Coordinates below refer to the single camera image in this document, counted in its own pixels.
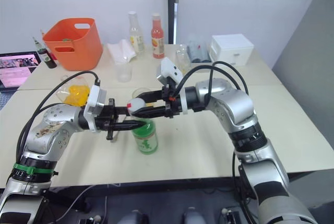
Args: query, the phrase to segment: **bottle cap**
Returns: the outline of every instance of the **bottle cap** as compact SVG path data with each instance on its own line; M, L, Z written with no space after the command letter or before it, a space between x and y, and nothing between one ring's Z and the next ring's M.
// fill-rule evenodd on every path
M137 110L146 107L146 103L141 98L134 98L131 99L128 104L126 105L129 114L136 112Z
M152 14L152 18L153 18L153 20L158 20L158 19L160 19L160 14L154 13L154 14Z

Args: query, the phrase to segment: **green bottle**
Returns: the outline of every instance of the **green bottle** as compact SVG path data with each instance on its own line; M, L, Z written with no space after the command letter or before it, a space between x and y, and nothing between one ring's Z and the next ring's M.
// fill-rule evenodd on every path
M143 99L134 98L130 100L127 108L129 113L132 114L133 112L145 106L146 104ZM141 151L145 155L150 155L154 153L158 148L156 125L151 119L135 119L146 122L146 125L132 130L132 134L135 137L139 151Z

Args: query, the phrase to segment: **white drawer box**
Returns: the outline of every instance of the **white drawer box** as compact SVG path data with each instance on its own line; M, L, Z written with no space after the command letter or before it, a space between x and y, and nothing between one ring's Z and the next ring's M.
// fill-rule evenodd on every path
M214 35L209 49L213 61L224 61L234 66L246 65L254 45L242 34Z

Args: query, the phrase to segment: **yellow liquid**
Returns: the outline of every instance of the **yellow liquid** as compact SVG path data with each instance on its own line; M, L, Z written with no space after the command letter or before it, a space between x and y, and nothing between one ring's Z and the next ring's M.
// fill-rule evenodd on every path
M69 95L66 97L64 103L75 105L76 107L86 105L89 95L88 86L72 85L68 88L68 91Z

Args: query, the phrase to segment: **orange bucket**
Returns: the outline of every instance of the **orange bucket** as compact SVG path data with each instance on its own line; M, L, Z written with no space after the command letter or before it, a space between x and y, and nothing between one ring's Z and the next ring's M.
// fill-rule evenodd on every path
M95 20L91 18L63 19L44 35L43 40L69 71L93 69L103 51Z

